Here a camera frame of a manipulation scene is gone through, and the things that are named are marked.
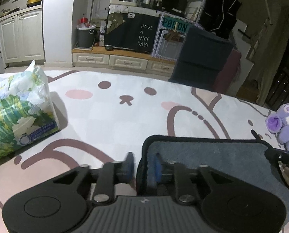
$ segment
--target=plastic bag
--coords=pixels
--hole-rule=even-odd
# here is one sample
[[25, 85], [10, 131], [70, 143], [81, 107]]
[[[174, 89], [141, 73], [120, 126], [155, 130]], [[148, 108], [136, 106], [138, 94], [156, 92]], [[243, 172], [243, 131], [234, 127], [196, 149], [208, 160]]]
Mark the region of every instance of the plastic bag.
[[0, 158], [58, 130], [48, 79], [35, 61], [0, 78]]

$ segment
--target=floor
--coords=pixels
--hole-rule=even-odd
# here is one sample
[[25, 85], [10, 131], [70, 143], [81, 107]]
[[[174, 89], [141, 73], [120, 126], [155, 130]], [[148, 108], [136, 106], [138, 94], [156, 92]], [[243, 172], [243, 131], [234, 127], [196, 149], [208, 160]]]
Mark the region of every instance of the floor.
[[[28, 66], [18, 66], [18, 67], [8, 67], [4, 71], [6, 73], [20, 73], [27, 69]], [[155, 75], [155, 74], [142, 74], [142, 73], [135, 73], [135, 72], [129, 72], [129, 71], [121, 71], [121, 70], [113, 70], [113, 69], [107, 69], [107, 68], [94, 68], [94, 67], [81, 67], [81, 66], [75, 66], [72, 68], [67, 67], [45, 67], [41, 65], [42, 69], [44, 71], [46, 70], [76, 70], [76, 71], [94, 71], [94, 72], [100, 72], [100, 73], [108, 73], [108, 74], [123, 74], [123, 75], [135, 75], [135, 76], [141, 76], [141, 77], [147, 77], [152, 79], [158, 79], [167, 81], [169, 77], [161, 76], [161, 75]]]

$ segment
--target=red container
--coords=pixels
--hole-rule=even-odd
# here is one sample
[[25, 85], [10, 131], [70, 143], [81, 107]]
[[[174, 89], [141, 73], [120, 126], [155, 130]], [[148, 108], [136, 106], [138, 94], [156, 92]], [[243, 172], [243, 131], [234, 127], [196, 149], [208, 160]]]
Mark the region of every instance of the red container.
[[86, 17], [83, 17], [83, 18], [81, 18], [81, 23], [87, 23], [87, 18]]

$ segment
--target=stuffed animal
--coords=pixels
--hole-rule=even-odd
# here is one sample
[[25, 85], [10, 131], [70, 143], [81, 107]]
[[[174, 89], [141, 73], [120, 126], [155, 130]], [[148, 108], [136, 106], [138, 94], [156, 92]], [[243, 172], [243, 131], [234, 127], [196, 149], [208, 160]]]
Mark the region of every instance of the stuffed animal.
[[277, 112], [270, 115], [265, 122], [271, 133], [279, 132], [278, 142], [286, 144], [287, 151], [289, 151], [289, 103], [280, 106]]

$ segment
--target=kitchen cabinet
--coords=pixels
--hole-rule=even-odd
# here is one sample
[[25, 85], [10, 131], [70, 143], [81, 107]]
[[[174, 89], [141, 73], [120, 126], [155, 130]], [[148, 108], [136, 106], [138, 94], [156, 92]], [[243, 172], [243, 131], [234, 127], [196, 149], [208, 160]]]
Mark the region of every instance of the kitchen cabinet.
[[42, 11], [18, 15], [18, 33], [22, 60], [43, 60]]
[[6, 63], [44, 60], [42, 8], [0, 21], [0, 39]]
[[107, 51], [103, 46], [94, 46], [92, 50], [73, 49], [72, 61], [74, 66], [134, 71], [168, 78], [175, 67], [173, 61], [152, 58], [146, 53], [120, 49]]
[[8, 18], [0, 23], [0, 40], [2, 55], [6, 63], [20, 60], [20, 44], [18, 42], [18, 18]]

